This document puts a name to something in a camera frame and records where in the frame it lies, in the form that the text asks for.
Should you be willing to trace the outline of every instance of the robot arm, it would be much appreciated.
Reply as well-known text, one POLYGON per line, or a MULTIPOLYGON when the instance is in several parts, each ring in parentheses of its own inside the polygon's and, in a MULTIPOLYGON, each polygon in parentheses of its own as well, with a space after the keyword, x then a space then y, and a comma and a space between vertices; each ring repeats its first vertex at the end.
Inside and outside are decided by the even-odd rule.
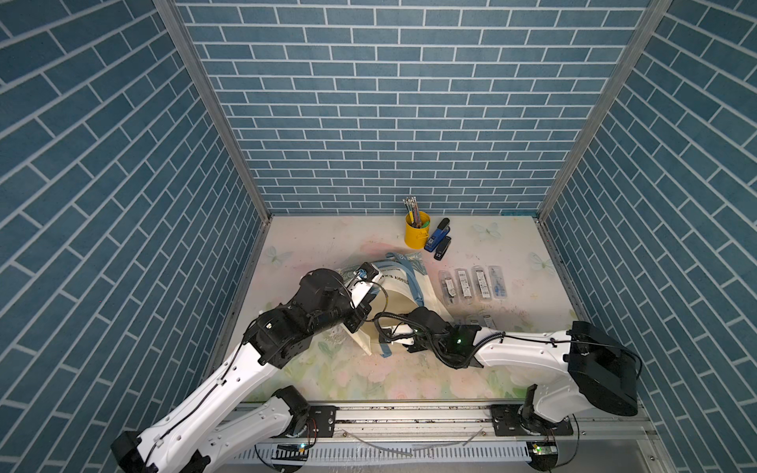
POLYGON ((372 282, 381 278, 364 263, 346 285, 330 269, 300 280, 287 303, 261 314, 232 355, 166 417, 141 433, 123 432, 111 450, 126 473, 212 471, 244 447, 285 432, 302 430, 308 405, 288 387, 259 409, 219 423, 263 381, 307 350, 315 334, 344 323, 357 331, 370 312, 372 282))
POLYGON ((549 369, 559 376, 532 385, 521 411, 521 424, 546 434, 575 412, 596 407, 614 415, 638 412, 636 353, 588 322, 552 333, 505 333, 478 325, 452 326, 419 307, 405 316, 379 314, 374 320, 384 342, 398 342, 408 351, 432 350, 446 366, 525 366, 549 369), (388 330, 381 318, 400 324, 388 330))

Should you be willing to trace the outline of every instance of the cable tray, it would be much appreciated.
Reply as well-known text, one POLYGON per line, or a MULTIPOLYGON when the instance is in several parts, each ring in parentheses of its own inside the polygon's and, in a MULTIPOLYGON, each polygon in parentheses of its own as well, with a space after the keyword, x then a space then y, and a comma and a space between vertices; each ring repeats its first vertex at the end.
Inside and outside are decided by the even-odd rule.
MULTIPOLYGON (((268 463, 277 465, 303 465, 302 461, 286 460, 286 457, 296 456, 296 452, 276 451, 277 443, 262 444, 257 452, 268 463), (277 460, 272 461, 275 453, 277 460)), ((530 462, 531 457, 526 450, 526 442, 506 440, 486 443, 469 443, 466 446, 433 447, 413 451, 413 448, 425 447, 423 442, 380 442, 380 447, 409 453, 405 456, 399 453, 386 452, 357 442, 336 442, 316 445, 310 449, 307 459, 309 466, 353 466, 353 465, 393 465, 400 463, 458 463, 458 462, 530 462)), ((233 465, 249 465, 260 463, 255 456, 255 450, 249 449, 228 461, 233 465)))

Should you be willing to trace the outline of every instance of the blue stapler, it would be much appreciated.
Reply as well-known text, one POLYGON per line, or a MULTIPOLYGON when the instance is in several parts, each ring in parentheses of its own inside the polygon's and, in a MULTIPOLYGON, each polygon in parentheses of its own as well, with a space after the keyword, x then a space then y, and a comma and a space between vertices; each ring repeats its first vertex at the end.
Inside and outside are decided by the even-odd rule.
POLYGON ((439 244, 444 237, 447 236, 447 233, 450 232, 450 219, 443 218, 441 222, 439 223, 439 226, 436 227, 436 230, 434 230, 434 234, 431 235, 428 240, 426 241, 426 245, 423 247, 424 250, 433 253, 436 249, 436 246, 439 244))

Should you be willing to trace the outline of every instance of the yellow pen holder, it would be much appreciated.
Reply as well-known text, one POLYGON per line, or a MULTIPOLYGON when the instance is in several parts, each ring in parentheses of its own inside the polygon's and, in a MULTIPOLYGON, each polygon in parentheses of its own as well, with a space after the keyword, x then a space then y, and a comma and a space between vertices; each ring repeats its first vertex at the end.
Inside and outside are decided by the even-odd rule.
POLYGON ((420 250, 425 246, 426 240, 428 240, 428 228, 431 225, 426 223, 431 221, 431 217, 426 212, 420 212, 421 225, 425 226, 422 229, 417 229, 410 225, 410 214, 405 216, 405 244, 411 247, 413 250, 420 250))

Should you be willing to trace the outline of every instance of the blue brick wallpaper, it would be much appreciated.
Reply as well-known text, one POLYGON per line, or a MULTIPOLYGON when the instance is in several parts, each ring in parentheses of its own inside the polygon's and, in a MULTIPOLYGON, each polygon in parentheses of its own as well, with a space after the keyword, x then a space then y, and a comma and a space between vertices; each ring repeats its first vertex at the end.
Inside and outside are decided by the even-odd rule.
POLYGON ((757 469, 755 25, 674 0, 547 218, 679 471, 757 469))
POLYGON ((213 3, 179 1, 274 213, 533 214, 647 0, 213 3))
POLYGON ((151 0, 0 3, 0 471, 115 471, 259 224, 151 0))

